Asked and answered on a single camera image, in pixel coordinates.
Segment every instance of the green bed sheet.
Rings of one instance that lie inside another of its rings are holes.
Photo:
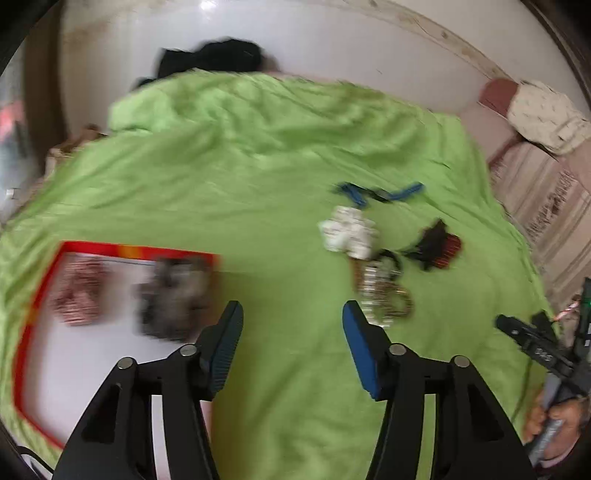
[[[86,240],[222,256],[221,295],[245,312],[213,410],[223,480],[365,478],[385,404],[362,389],[343,334],[341,309],[355,297],[349,260],[323,248],[318,228],[348,205],[332,191],[343,181],[425,184],[407,202],[371,203],[380,247],[412,244],[437,218],[463,241],[449,270],[404,260],[416,308],[390,338],[423,356],[468,356],[509,414],[539,384],[534,368],[524,386],[526,358],[493,320],[547,308],[543,289],[455,116],[347,83],[190,72],[121,100],[110,128],[0,238],[0,413],[49,461],[59,453],[12,406],[12,360],[60,241]],[[427,406],[419,479],[433,449]]]

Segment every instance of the white cloth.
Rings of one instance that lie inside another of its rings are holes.
[[[319,223],[324,247],[331,252],[346,252],[351,258],[368,260],[378,231],[375,223],[363,218],[361,210],[338,206],[333,217]]]
[[[522,82],[507,120],[527,140],[564,155],[591,138],[591,122],[563,93],[541,82]]]

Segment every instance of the human hand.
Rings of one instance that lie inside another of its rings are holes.
[[[578,400],[569,400],[552,407],[548,414],[542,408],[543,393],[540,393],[530,411],[524,427],[524,439],[529,443],[542,432],[544,422],[549,417],[552,420],[564,420],[562,428],[554,436],[544,451],[544,459],[556,458],[564,454],[579,439],[579,426],[584,414],[584,405]]]

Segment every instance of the red frame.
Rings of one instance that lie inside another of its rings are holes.
[[[97,242],[63,242],[56,253],[53,261],[49,265],[39,288],[33,295],[31,306],[27,313],[27,319],[22,331],[21,341],[17,347],[17,352],[12,364],[12,399],[14,407],[17,412],[26,419],[42,436],[56,447],[63,449],[64,446],[55,438],[45,432],[40,425],[29,418],[23,408],[23,389],[24,389],[24,374],[27,366],[27,352],[31,340],[33,338],[33,329],[37,321],[39,309],[49,285],[56,272],[57,266],[61,258],[66,253],[84,253],[94,255],[104,255],[106,257],[130,258],[133,260],[156,260],[158,258],[185,258],[193,255],[201,255],[207,261],[213,271],[217,270],[219,266],[219,256],[204,252],[194,252],[191,250],[175,250],[170,248],[157,247],[141,247],[137,245],[119,245],[119,244],[104,244]]]

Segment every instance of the white wall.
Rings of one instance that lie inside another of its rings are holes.
[[[397,0],[461,36],[516,80],[536,79],[589,114],[569,65],[519,0]]]
[[[257,42],[282,71],[360,83],[439,111],[457,112],[505,70],[540,79],[589,112],[565,59],[518,0],[398,1],[403,7],[389,0],[68,0],[61,82],[69,129],[105,127],[108,106],[137,77],[153,74],[160,48],[193,49],[224,36]]]

